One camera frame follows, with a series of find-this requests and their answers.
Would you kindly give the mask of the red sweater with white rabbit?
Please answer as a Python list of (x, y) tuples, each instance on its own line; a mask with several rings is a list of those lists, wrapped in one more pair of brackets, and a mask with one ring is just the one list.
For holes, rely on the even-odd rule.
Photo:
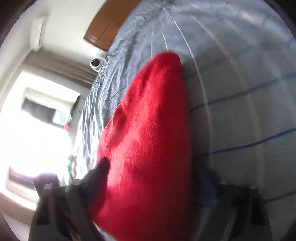
[(133, 79), (99, 141), (110, 161), (88, 211), (116, 240), (187, 240), (191, 196), (188, 98), (180, 58), (154, 56)]

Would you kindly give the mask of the green and brown clothes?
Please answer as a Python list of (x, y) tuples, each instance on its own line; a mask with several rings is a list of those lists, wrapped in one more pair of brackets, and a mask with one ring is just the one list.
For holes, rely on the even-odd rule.
[(67, 166), (68, 173), (70, 176), (70, 182), (74, 182), (76, 180), (76, 175), (77, 175), (76, 167), (77, 167), (77, 157), (70, 155), (68, 158), (68, 166)]

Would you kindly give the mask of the white window desk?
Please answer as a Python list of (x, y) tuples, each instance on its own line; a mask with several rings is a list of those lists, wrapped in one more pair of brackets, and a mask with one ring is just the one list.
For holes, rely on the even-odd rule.
[(69, 133), (70, 141), (74, 144), (77, 135), (78, 123), (82, 114), (82, 109), (86, 99), (79, 95), (70, 110), (70, 117), (65, 125), (65, 129)]

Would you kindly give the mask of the beige curtain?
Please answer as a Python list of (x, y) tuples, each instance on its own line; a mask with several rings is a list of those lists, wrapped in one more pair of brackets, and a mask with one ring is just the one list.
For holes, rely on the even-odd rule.
[(91, 88), (97, 76), (91, 67), (43, 49), (31, 51), (25, 58), (25, 63), (66, 77), (87, 88)]

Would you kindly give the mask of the grey striped bed duvet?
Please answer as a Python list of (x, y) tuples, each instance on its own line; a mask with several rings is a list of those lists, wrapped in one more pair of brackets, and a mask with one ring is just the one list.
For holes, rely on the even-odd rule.
[(141, 1), (82, 109), (77, 177), (138, 70), (163, 51), (183, 65), (193, 153), (222, 180), (259, 188), (281, 240), (295, 221), (295, 37), (265, 1)]

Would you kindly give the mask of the brown wooden headboard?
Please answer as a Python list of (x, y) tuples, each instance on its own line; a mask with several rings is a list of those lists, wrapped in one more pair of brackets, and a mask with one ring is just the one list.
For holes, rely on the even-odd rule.
[(121, 25), (140, 0), (108, 0), (89, 25), (84, 40), (93, 46), (108, 51)]

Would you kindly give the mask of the white air conditioner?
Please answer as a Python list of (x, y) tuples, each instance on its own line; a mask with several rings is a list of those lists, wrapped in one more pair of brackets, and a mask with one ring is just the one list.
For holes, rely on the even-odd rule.
[(47, 20), (47, 16), (40, 16), (32, 21), (30, 30), (30, 50), (36, 52), (41, 49)]

